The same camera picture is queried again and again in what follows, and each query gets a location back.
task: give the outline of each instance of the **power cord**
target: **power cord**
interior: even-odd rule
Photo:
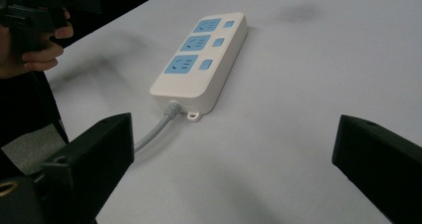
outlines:
[[[134,152],[137,153],[143,147],[149,144],[171,120],[174,120],[180,110],[180,104],[177,102],[170,102],[167,109],[164,111],[164,117],[161,119],[161,121],[143,139],[134,145]]]

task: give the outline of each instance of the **white power strip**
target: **white power strip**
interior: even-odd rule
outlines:
[[[202,18],[149,92],[160,106],[176,102],[189,120],[199,120],[214,108],[247,33],[243,13]]]

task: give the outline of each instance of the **table surface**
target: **table surface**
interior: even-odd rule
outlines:
[[[100,224],[389,223],[331,163],[342,114],[422,144],[422,0],[149,0],[67,47],[47,72],[70,140],[132,115],[194,25],[243,12],[248,36],[211,113],[145,149]]]

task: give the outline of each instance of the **dark background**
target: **dark background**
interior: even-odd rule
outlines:
[[[69,21],[74,27],[74,36],[69,39],[55,40],[55,42],[67,47],[146,1],[148,0],[100,0],[102,5],[100,14],[68,8],[71,13]]]

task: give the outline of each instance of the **hand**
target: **hand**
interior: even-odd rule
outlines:
[[[71,16],[65,9],[65,17]],[[0,25],[0,79],[16,77],[31,71],[47,71],[58,64],[57,57],[64,53],[63,47],[50,40],[70,38],[74,35],[72,24],[56,29],[52,33],[40,34],[39,39],[43,47],[41,51],[31,51],[20,54],[13,44],[9,28]]]

